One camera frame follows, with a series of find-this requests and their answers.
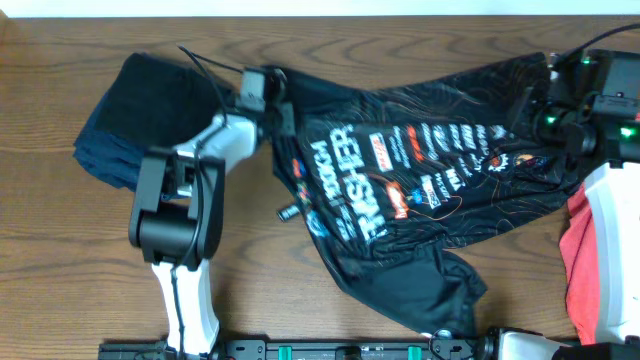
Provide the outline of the black jersey with orange contour lines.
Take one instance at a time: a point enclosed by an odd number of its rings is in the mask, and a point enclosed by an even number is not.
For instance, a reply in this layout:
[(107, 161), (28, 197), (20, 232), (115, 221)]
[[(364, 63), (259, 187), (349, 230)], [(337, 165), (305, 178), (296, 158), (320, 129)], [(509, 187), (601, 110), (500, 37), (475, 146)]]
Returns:
[(291, 191), (338, 287), (419, 333), (471, 336), (486, 290), (457, 250), (561, 208), (580, 181), (537, 136), (541, 53), (378, 90), (282, 69), (274, 130)]

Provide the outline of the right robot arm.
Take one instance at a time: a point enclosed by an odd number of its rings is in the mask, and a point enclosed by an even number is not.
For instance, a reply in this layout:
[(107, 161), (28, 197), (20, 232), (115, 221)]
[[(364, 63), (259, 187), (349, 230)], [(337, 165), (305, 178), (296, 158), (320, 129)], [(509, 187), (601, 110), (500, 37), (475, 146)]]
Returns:
[(639, 356), (639, 63), (588, 56), (556, 142), (577, 158), (596, 233), (599, 305), (593, 345), (568, 346), (499, 330), (489, 359), (636, 359)]

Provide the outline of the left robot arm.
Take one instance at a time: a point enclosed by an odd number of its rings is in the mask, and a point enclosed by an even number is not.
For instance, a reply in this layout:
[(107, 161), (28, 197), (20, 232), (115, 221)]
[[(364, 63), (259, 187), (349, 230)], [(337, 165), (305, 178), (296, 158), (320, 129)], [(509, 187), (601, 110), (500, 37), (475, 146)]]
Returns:
[(128, 234), (161, 286), (165, 359), (209, 359), (215, 352), (220, 323), (210, 267), (221, 239), (225, 179), (268, 131), (291, 120), (286, 84), (278, 68), (244, 69), (233, 102), (222, 102), (204, 129), (143, 157)]

